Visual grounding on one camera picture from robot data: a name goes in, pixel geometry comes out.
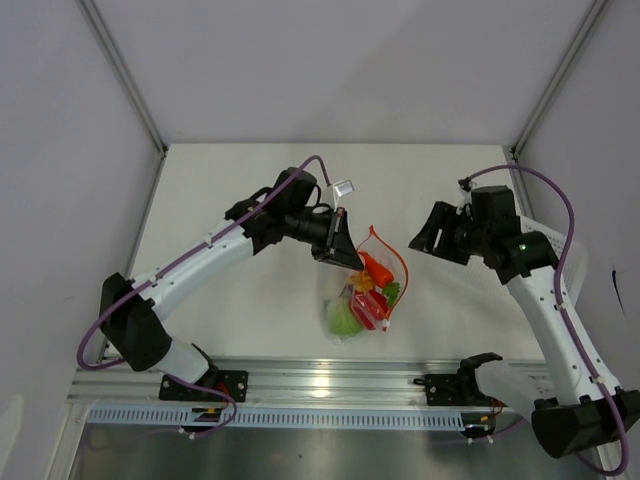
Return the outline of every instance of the toy vegetable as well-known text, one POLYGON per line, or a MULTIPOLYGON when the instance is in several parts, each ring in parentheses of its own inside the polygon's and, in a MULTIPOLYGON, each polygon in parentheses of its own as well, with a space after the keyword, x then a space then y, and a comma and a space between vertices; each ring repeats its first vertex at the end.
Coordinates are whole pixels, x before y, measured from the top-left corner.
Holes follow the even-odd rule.
POLYGON ((386 299, 375 290, 355 293, 351 299, 351 311, 367 330, 375 330, 375 322, 381 322, 389 312, 386 299))
POLYGON ((353 285, 356 292, 365 293, 369 290, 373 290, 375 288, 375 284, 371 275, 366 270, 364 272, 356 273, 355 275, 351 275, 349 280, 347 281, 348 285, 353 285))
POLYGON ((369 272, 377 287, 384 288, 393 282, 393 273, 384 265, 379 264, 367 252, 358 252, 364 261, 364 268, 369 272))
POLYGON ((356 320, 349 308, 349 299, 336 298, 327 306, 329 312, 329 331, 333 335, 357 335, 364 327, 356 320))
POLYGON ((382 294, 387 297, 389 308, 393 307, 398 301, 398 295, 400 295, 400 284, 398 282, 391 282, 382 289, 382 294))

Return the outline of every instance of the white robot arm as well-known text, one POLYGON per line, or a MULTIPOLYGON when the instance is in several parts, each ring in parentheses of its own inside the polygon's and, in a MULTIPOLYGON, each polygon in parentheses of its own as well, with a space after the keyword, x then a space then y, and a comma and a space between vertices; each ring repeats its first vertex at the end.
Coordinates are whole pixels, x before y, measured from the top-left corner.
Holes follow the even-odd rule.
POLYGON ((100 329, 133 370, 154 368, 190 384, 207 385, 217 373, 211 359, 195 345, 171 338, 162 322, 218 272, 285 236, 310 244, 317 261, 363 270, 349 235, 347 212, 333 201, 345 194, 348 185, 329 187, 331 205, 320 203, 318 197, 315 205, 308 206, 312 193, 320 190, 316 179, 300 169, 283 171, 273 187, 236 203, 204 242, 177 259, 131 280, 118 273, 105 280, 100 311, 103 315, 113 311, 100 329), (265 194, 270 200, 259 202, 265 194), (130 298, 114 308, 124 296, 130 298))
POLYGON ((531 422, 540 444, 556 458, 617 440, 610 407, 615 402, 628 430, 640 417, 640 393, 624 391, 606 367, 562 280, 558 304, 558 258, 544 234, 522 232, 513 192, 504 186, 469 190, 470 203, 461 209, 436 202, 409 247, 463 265, 471 255, 481 256, 527 317, 553 386, 533 381, 496 354, 482 354, 463 360, 458 370, 467 404, 491 397, 510 406, 531 422), (597 378, 587 362, 597 365, 597 378))

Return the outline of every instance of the black mounting bracket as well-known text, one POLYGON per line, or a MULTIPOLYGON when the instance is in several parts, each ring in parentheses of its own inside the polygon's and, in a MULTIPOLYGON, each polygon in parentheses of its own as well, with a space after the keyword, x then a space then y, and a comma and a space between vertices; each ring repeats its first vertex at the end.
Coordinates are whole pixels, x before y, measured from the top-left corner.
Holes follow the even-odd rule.
POLYGON ((413 380, 425 387, 430 407, 491 407, 492 400, 478 389, 475 370, 483 363, 502 360, 495 353, 482 353, 460 361, 454 374, 429 373, 413 380))
POLYGON ((487 435, 493 435, 496 431, 496 422, 487 421, 487 414, 480 412, 464 412, 461 414, 462 423, 464 424, 464 430, 460 432, 463 437, 476 438, 486 437, 487 435))
MULTIPOLYGON (((620 412, 625 431, 640 419, 640 392, 616 389, 613 401, 620 412)), ((531 426, 542 448, 560 458, 588 448, 615 442, 620 438, 606 399, 585 398, 579 405, 558 405, 540 399, 531 415, 531 426)))
MULTIPOLYGON (((237 403, 244 403, 249 388, 249 372, 246 370, 210 369, 198 382, 199 386, 220 390, 228 394, 237 403)), ((168 375, 162 377, 158 398, 169 402, 224 402, 211 393, 201 392, 175 382, 168 375)))

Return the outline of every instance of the white table surface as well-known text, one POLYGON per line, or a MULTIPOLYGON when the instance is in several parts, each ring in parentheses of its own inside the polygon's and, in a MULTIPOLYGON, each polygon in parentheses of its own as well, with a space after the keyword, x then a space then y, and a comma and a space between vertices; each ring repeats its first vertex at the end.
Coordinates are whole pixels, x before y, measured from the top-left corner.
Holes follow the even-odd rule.
MULTIPOLYGON (((409 266, 409 290, 389 331, 334 344, 321 325, 331 267, 315 262, 308 245, 285 239, 202 285, 167 320, 169 332, 214 357, 423 361, 494 351, 507 359, 542 359, 524 315, 479 259, 462 267, 407 248, 435 201, 459 203, 459 178, 505 162, 497 146, 172 145, 134 275, 177 256, 235 202, 273 185, 281 170, 312 154, 324 158, 332 181, 354 182, 356 192, 344 203, 354 243, 373 224, 409 266)), ((316 165, 310 172, 322 184, 316 165)), ((511 186, 506 171, 482 182, 511 186)))

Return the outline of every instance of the metal pole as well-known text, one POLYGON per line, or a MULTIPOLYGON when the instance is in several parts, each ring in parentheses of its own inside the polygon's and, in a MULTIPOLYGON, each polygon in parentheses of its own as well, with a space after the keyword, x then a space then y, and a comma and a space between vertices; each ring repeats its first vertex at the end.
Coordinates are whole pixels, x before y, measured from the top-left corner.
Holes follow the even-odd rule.
POLYGON ((100 10, 98 10, 94 0, 76 0, 76 3, 82 11, 89 28, 91 28, 91 31, 95 35, 96 41, 100 45, 102 52, 109 62, 109 65, 111 65, 111 68, 118 78, 125 95, 129 99, 131 106, 138 115, 142 125, 151 138, 151 141, 158 152, 164 154, 166 146, 162 141, 158 127, 151 117, 149 108, 147 107, 144 98, 142 98, 136 82, 133 80, 131 72, 129 71, 122 54, 118 50, 118 47, 111 36, 107 24, 100 14, 100 10))
POLYGON ((518 141, 513 148, 513 159, 515 161, 518 161, 518 158, 520 157, 527 141, 531 137, 531 134, 540 124, 545 113, 555 100, 571 69, 575 66, 578 57, 604 17, 605 10, 610 3, 610 0, 594 0, 589 7, 589 10, 576 31, 576 34, 564 52, 555 73, 547 83, 542 96, 538 100, 538 103, 536 103, 536 106, 529 116, 522 133, 520 133, 520 136, 518 137, 518 141))

